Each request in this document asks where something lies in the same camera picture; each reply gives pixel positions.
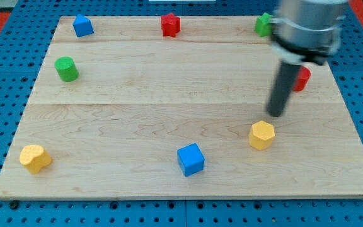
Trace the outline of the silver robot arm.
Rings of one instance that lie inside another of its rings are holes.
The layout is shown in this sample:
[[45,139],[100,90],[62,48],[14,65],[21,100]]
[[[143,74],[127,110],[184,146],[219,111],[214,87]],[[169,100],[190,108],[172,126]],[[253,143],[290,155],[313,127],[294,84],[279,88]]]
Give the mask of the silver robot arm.
[[274,51],[284,63],[323,65],[337,53],[347,0],[280,0],[271,20]]

